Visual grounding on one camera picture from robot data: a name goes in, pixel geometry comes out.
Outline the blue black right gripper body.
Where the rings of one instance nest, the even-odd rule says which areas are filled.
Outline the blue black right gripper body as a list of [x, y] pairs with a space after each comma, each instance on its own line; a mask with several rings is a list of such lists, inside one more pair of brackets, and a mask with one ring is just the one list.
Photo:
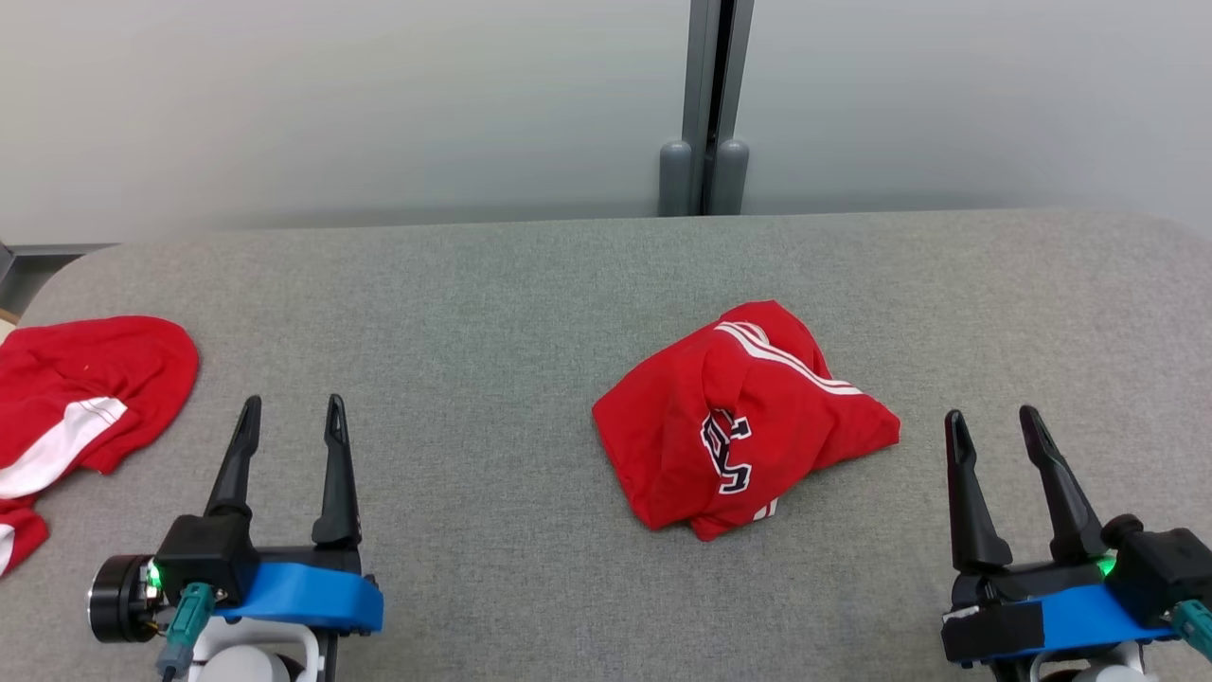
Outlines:
[[1117, 604], [1104, 585], [1104, 566], [1035, 563], [957, 575], [942, 624], [947, 659], [974, 665], [1044, 653], [1093, 655], [1127, 640], [1174, 640], [1172, 629], [1144, 627]]

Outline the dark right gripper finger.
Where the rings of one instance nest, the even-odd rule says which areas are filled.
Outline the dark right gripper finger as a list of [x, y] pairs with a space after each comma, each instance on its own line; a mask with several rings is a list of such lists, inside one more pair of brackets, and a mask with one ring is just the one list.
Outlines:
[[974, 472], [977, 449], [970, 428], [960, 409], [948, 411], [944, 426], [953, 567], [961, 573], [1001, 571], [1013, 562], [1013, 554], [991, 523]]
[[1102, 540], [1102, 523], [1047, 430], [1044, 415], [1033, 405], [1022, 405], [1019, 423], [1027, 457], [1042, 478], [1044, 500], [1053, 531], [1050, 541], [1052, 560], [1060, 564], [1077, 564], [1102, 557], [1108, 551]]

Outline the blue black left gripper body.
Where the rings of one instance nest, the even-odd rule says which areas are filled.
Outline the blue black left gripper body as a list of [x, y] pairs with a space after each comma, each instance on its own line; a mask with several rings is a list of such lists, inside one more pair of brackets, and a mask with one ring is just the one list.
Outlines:
[[265, 548], [246, 600], [217, 607], [215, 617], [299, 624], [345, 636], [381, 632], [384, 596], [361, 569], [358, 548]]

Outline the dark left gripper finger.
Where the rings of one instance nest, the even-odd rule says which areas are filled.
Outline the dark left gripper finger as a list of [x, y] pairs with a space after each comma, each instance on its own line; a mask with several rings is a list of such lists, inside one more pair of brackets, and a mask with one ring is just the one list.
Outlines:
[[225, 446], [221, 471], [215, 478], [204, 515], [242, 515], [250, 518], [252, 512], [247, 504], [248, 475], [261, 439], [261, 396], [246, 399], [238, 426], [231, 440]]
[[358, 548], [364, 539], [345, 401], [330, 394], [324, 441], [328, 446], [321, 512], [311, 526], [316, 548]]

